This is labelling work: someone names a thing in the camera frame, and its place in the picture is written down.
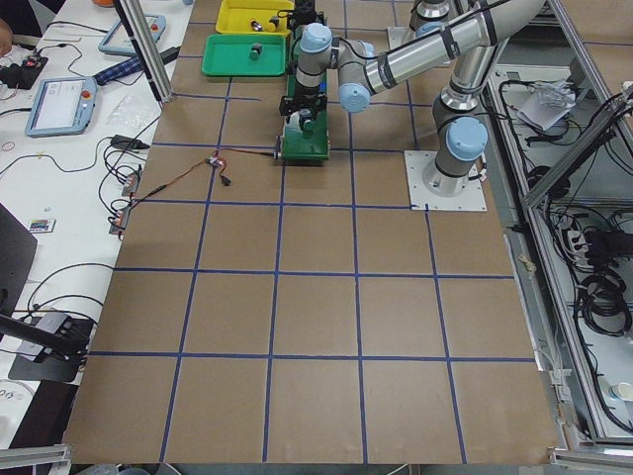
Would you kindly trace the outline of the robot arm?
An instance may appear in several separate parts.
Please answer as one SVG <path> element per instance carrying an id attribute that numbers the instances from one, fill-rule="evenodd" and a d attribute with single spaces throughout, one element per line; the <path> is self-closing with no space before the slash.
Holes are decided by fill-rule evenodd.
<path id="1" fill-rule="evenodd" d="M 445 1 L 416 1 L 400 44 L 377 52 L 369 43 L 334 34 L 314 2 L 301 2 L 289 14 L 293 42 L 288 92 L 279 105 L 285 129 L 278 138 L 277 157 L 307 166 L 328 160 L 330 146 L 315 141 L 327 137 L 323 118 L 329 71 L 337 74 L 341 107 L 356 114 L 368 108 L 372 97 L 452 62 L 439 106 L 453 117 L 472 113 L 508 40 L 543 6 L 541 1 L 474 1 L 452 17 Z"/>
<path id="2" fill-rule="evenodd" d="M 425 23 L 445 21 L 450 12 L 449 1 L 416 0 L 410 9 L 408 26 L 415 30 Z M 318 12 L 315 1 L 295 1 L 290 10 L 279 10 L 278 16 L 285 13 L 291 29 L 311 23 L 325 24 L 323 12 Z"/>

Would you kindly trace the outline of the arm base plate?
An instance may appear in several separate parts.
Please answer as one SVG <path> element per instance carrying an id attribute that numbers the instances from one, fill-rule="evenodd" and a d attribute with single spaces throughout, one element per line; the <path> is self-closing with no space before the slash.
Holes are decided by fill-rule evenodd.
<path id="1" fill-rule="evenodd" d="M 477 212 L 488 210 L 476 163 L 465 176 L 442 174 L 434 150 L 405 150 L 409 206 L 418 211 Z"/>
<path id="2" fill-rule="evenodd" d="M 389 49 L 395 49 L 411 40 L 411 30 L 408 26 L 388 27 L 387 36 L 388 36 L 388 42 L 389 42 Z"/>

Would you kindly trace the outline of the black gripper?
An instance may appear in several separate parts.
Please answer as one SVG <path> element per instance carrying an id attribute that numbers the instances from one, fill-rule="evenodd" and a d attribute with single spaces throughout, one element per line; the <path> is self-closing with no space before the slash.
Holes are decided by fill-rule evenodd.
<path id="1" fill-rule="evenodd" d="M 315 0 L 296 0 L 287 13 L 289 28 L 298 28 L 312 23 L 324 24 L 324 13 L 318 11 Z"/>
<path id="2" fill-rule="evenodd" d="M 310 118 L 315 120 L 320 112 L 326 110 L 326 106 L 327 96 L 319 86 L 305 87 L 300 83 L 290 83 L 287 94 L 280 100 L 279 113 L 289 122 L 294 113 L 307 110 Z"/>

